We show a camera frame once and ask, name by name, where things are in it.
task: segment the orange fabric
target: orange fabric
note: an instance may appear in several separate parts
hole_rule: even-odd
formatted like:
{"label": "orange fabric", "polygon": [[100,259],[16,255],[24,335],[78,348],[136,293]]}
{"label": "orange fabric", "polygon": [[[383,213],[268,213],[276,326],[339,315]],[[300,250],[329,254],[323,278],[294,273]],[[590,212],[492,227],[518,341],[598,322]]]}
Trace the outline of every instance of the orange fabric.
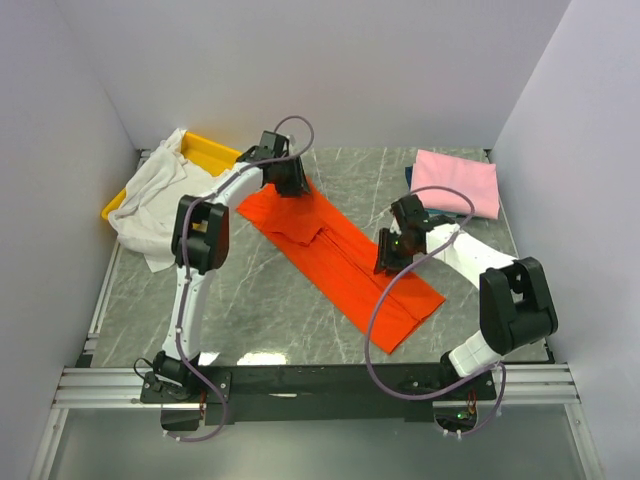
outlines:
{"label": "orange fabric", "polygon": [[[363,333],[390,278],[373,274],[377,246],[313,185],[312,194],[282,198],[273,185],[248,197],[238,212],[276,245]],[[372,341],[391,353],[444,297],[409,274],[382,305]]]}

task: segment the white cloth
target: white cloth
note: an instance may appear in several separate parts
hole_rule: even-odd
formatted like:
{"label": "white cloth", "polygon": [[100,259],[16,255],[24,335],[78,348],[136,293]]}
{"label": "white cloth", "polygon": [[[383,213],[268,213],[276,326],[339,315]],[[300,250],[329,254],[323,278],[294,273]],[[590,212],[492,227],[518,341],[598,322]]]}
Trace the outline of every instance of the white cloth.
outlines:
{"label": "white cloth", "polygon": [[185,130],[160,143],[126,186],[127,196],[109,213],[109,223],[126,248],[144,254],[152,272],[174,263],[171,237],[178,201],[211,188],[213,176],[180,153]]}

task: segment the yellow basket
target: yellow basket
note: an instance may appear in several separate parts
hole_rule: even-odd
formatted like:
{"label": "yellow basket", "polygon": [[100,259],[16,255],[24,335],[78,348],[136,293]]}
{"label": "yellow basket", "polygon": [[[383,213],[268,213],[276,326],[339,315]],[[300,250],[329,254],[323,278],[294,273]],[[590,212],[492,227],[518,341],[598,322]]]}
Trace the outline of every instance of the yellow basket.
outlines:
{"label": "yellow basket", "polygon": [[[214,176],[218,176],[224,172],[225,169],[231,168],[242,153],[191,132],[185,133],[182,138],[180,151],[185,158],[191,160]],[[120,206],[126,195],[127,192],[123,188],[122,191],[104,207],[100,216],[108,221],[109,213]]]}

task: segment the white wall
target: white wall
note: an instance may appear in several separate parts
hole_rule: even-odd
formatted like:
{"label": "white wall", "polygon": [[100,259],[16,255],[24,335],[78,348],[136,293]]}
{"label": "white wall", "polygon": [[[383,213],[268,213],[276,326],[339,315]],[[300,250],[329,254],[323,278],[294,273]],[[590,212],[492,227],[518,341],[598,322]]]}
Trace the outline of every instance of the white wall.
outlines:
{"label": "white wall", "polygon": [[611,479],[640,457],[640,4],[573,0],[493,151]]}
{"label": "white wall", "polygon": [[134,150],[53,1],[0,15],[0,476],[26,478],[80,353]]}
{"label": "white wall", "polygon": [[491,147],[569,0],[57,3],[137,147],[291,113],[319,146]]}

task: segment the gray floor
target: gray floor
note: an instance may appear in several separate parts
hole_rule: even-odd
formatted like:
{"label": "gray floor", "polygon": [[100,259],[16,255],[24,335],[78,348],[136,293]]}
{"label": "gray floor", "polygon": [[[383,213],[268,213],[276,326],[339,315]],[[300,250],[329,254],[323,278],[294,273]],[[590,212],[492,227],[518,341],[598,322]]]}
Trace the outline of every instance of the gray floor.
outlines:
{"label": "gray floor", "polygon": [[505,406],[458,443],[402,420],[239,423],[202,443],[162,436],[150,410],[71,410],[49,478],[581,480],[563,406]]}
{"label": "gray floor", "polygon": [[[434,149],[486,161],[480,149]],[[389,204],[407,192],[404,167],[415,148],[316,149],[303,157],[318,189],[370,239],[391,222]],[[502,212],[474,219],[467,231],[508,254],[515,249]],[[372,349],[376,362],[438,361],[478,329],[478,293],[462,276],[433,261],[417,273],[447,301],[393,355]],[[153,358],[168,330],[175,271],[152,274],[144,258],[123,251],[105,310],[93,367],[129,367]],[[208,298],[202,347],[219,364],[331,364],[363,361],[361,332],[282,253],[239,215],[229,257]],[[546,361],[544,343],[511,361]]]}

